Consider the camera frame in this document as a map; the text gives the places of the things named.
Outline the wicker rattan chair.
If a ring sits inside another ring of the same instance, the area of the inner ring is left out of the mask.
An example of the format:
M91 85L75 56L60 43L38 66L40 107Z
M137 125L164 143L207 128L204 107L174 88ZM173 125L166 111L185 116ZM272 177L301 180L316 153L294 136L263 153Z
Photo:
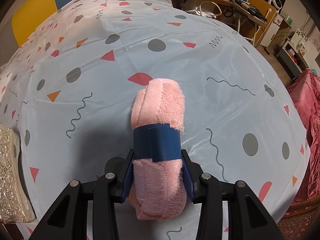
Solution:
M285 239L304 239L319 217L319 196L289 207L278 228Z

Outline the white handbag under desk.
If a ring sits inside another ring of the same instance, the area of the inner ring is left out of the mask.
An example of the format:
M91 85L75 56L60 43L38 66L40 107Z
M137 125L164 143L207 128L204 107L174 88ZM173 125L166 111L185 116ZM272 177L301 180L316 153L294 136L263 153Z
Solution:
M183 11L207 18L217 18L222 15L221 8L215 3L210 1L201 0L187 0L181 4Z

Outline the pink ruffled blanket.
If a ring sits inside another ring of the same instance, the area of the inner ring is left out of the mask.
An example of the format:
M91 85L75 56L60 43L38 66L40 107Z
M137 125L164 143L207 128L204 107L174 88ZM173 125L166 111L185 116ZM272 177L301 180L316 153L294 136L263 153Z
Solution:
M287 91L306 129L305 148L309 163L293 205L319 195L319 76L307 69Z

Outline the grey yellow blue sofa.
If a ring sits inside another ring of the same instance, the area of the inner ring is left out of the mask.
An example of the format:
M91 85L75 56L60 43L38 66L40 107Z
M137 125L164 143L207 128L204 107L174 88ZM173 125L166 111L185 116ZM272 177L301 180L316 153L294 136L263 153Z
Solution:
M9 30L16 44L24 44L42 22L70 1L72 0L26 0L9 20Z

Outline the gold ornate tissue box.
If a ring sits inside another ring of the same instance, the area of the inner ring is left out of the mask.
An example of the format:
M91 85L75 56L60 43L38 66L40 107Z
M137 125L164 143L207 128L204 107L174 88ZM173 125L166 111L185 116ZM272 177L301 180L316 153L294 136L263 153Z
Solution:
M18 170L19 136L10 128L0 127L0 194L3 224L31 223L36 219L32 205L23 191Z

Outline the low shelf with items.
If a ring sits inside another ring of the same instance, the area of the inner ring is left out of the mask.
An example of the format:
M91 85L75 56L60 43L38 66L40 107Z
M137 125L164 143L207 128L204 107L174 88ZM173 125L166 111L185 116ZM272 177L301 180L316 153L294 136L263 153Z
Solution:
M276 59L284 67L291 80L297 79L304 70L311 70L319 76L319 56L311 40L301 30L297 29L291 38L286 38L276 54Z

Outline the white folding stool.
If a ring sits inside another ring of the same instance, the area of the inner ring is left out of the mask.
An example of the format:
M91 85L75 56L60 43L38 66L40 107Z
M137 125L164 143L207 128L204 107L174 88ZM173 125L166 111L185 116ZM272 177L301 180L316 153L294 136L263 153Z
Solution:
M237 32L240 33L241 24L247 21L251 25L253 25L253 36L244 38L251 42L252 46L254 46L255 41L255 32L257 31L258 24L260 23L264 26L266 18L261 14L261 12L249 4L248 2L242 0L232 0L234 11L238 17L237 20Z

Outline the white round fan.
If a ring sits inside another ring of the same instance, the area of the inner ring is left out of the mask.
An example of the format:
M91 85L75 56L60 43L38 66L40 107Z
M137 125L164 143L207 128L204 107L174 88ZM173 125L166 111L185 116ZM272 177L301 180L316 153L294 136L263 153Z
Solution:
M269 0L269 2L277 10L280 10L283 7L283 4L282 4L281 0Z

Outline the wooden board panel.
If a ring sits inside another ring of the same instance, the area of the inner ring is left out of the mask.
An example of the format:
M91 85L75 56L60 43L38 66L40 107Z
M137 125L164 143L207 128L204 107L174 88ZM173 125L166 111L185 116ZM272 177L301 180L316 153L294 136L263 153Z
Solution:
M254 46L257 47L261 43L262 39L266 35L271 23L276 16L276 9L274 6L270 5L265 0L248 0L248 2L253 5L255 8L259 9L259 11L266 18L264 26L260 23L258 24L257 31L255 32L255 41Z

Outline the pink towel blue band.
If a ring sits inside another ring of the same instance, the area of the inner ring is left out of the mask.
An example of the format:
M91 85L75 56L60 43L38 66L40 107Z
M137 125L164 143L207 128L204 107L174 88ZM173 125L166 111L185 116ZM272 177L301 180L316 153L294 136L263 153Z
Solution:
M170 220L186 204L180 135L184 95L170 79L151 80L131 112L133 185L127 200L139 220Z

